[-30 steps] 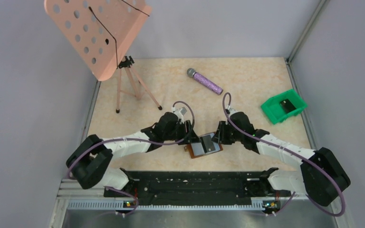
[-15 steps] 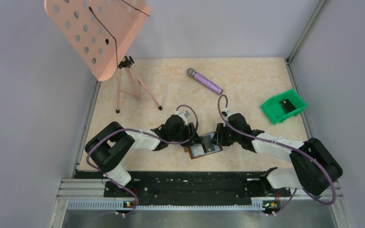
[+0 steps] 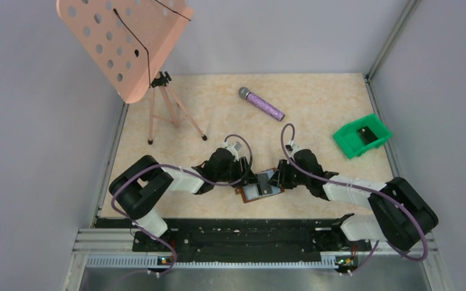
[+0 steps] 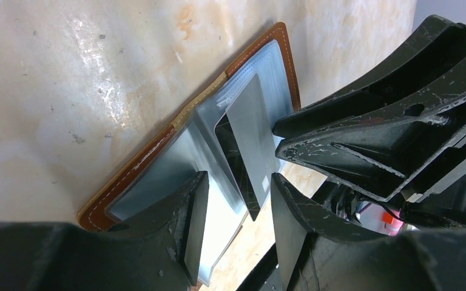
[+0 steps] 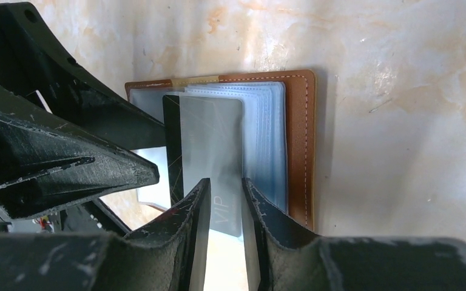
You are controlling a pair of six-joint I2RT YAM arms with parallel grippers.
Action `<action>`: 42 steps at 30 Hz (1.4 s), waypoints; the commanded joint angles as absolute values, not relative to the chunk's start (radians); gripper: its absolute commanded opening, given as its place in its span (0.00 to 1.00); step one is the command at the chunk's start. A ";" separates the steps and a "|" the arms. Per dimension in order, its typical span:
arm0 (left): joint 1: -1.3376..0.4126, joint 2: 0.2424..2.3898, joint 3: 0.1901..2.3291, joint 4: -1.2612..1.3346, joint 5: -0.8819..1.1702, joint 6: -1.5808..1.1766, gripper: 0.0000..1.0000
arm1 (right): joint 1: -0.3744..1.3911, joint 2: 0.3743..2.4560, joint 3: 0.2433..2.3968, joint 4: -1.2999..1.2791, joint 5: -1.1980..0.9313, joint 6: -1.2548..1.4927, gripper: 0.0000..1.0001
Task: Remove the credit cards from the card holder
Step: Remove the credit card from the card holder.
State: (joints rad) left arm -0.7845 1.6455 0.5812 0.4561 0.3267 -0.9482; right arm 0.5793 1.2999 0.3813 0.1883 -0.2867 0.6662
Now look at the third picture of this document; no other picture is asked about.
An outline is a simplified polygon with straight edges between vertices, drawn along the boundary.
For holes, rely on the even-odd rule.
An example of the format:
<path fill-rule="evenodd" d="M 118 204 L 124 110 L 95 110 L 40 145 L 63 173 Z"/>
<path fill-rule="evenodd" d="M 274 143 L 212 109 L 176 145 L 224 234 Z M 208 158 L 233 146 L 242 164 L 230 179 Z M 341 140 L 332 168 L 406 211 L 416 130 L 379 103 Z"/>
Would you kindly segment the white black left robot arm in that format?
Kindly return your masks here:
<path fill-rule="evenodd" d="M 240 187 L 254 176 L 252 154 L 239 157 L 232 147 L 218 148 L 209 159 L 191 168 L 160 164 L 145 155 L 115 178 L 109 186 L 112 207 L 119 205 L 124 216 L 148 233 L 147 243 L 164 250 L 170 243 L 168 226 L 155 210 L 166 192 L 188 192 L 202 195 L 215 187 Z"/>

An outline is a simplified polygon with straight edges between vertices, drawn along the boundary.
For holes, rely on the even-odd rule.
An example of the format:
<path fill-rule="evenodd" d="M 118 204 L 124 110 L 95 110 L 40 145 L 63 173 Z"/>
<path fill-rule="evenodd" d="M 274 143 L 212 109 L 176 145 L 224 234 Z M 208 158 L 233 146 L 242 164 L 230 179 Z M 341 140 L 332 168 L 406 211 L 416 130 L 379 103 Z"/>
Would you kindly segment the brown leather card holder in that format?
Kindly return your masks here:
<path fill-rule="evenodd" d="M 257 186 L 258 186 L 258 179 L 257 179 L 256 184 L 250 184 L 250 185 L 243 186 L 243 187 L 242 186 L 241 187 L 236 187 L 235 188 L 235 194 L 240 195 L 242 197 L 242 200 L 243 200 L 244 203 L 249 203 L 249 202 L 254 202 L 256 200 L 260 200 L 260 199 L 263 199 L 263 198 L 269 198 L 271 196 L 279 195 L 279 194 L 285 192 L 285 191 L 281 191 L 280 189 L 275 187 L 277 189 L 275 195 L 261 197 L 258 194 Z"/>

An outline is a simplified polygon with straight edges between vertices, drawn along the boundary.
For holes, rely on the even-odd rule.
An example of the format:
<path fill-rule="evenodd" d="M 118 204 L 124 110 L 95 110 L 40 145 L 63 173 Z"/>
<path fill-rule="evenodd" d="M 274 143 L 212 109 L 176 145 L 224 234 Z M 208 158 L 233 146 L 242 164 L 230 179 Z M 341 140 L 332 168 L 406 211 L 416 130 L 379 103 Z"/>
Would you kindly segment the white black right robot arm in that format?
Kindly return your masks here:
<path fill-rule="evenodd" d="M 285 190 L 303 186 L 313 197 L 371 210 L 370 215 L 350 216 L 332 232 L 331 241 L 340 250 L 349 249 L 358 240 L 373 239 L 385 240 L 404 255 L 439 224 L 437 214 L 402 177 L 388 182 L 353 181 L 323 170 L 309 149 L 285 146 L 283 153 L 286 158 L 279 161 L 270 185 Z"/>

